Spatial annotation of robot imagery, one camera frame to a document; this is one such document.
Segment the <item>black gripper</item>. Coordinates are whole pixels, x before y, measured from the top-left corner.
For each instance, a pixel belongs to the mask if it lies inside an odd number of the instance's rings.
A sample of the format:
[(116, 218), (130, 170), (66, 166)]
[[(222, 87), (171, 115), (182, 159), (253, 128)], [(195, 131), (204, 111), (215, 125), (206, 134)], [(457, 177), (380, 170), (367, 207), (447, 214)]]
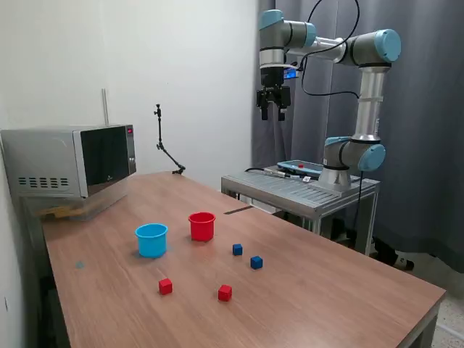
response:
[(261, 119), (268, 120), (268, 92), (277, 93), (278, 121), (284, 121), (286, 109), (291, 105), (291, 89), (283, 85), (283, 68), (262, 67), (260, 69), (260, 81), (262, 89), (256, 92), (256, 105), (260, 109)]

